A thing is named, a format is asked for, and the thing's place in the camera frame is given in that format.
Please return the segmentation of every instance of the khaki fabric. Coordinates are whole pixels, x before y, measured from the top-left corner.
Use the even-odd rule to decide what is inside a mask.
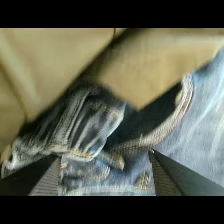
[[[127,29],[119,36],[122,31],[0,29],[0,151],[95,58],[83,77],[140,109],[224,44],[223,29]]]

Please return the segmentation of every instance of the beige fabric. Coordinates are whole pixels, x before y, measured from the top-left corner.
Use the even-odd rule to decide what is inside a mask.
[[[114,28],[0,29],[0,151],[113,37]],[[142,108],[223,44],[223,29],[131,29],[86,75]]]

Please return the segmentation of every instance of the blue denim jeans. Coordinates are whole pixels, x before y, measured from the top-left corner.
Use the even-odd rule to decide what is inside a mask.
[[[155,195],[153,148],[224,186],[224,50],[142,111],[102,87],[72,86],[12,144],[2,177],[61,155],[58,195]],[[177,95],[181,99],[175,105]]]

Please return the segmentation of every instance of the ribbed gray surface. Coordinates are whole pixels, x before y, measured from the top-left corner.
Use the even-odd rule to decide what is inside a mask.
[[[29,196],[57,196],[60,159],[57,158],[31,191]]]
[[[176,184],[167,175],[154,155],[150,156],[153,168],[153,177],[157,196],[181,196]]]

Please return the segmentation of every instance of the tan cloth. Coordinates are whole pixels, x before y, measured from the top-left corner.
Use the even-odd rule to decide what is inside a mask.
[[[113,35],[114,28],[0,29],[0,151],[24,122],[62,94]],[[223,35],[223,29],[134,29],[88,71],[94,81],[141,108],[213,57]]]

